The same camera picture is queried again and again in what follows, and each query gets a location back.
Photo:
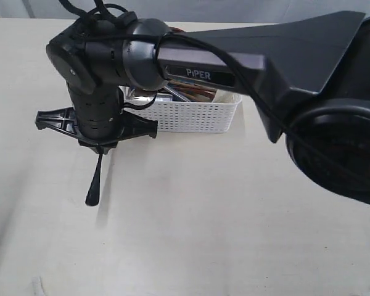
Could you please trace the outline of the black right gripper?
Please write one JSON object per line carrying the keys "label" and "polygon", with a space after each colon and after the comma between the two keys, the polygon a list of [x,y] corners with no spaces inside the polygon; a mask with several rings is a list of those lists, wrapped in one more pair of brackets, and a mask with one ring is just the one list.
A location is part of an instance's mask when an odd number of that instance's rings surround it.
{"label": "black right gripper", "polygon": [[106,154],[116,148],[118,142],[150,136],[156,138],[158,122],[124,111],[103,121],[77,119],[72,107],[51,111],[39,111],[35,124],[39,130],[49,128],[78,140],[97,154]]}

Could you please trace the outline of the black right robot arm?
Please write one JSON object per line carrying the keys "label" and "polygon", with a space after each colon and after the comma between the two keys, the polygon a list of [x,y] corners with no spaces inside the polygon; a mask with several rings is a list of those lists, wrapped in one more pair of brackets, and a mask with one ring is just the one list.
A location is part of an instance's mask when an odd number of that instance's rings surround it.
{"label": "black right robot arm", "polygon": [[175,32],[163,21],[98,4],[46,53],[72,101],[35,124],[105,155],[119,141],[157,135],[131,113],[121,87],[157,92],[188,82],[251,97],[271,142],[286,136],[302,173],[370,205],[370,17],[341,11],[259,27]]}

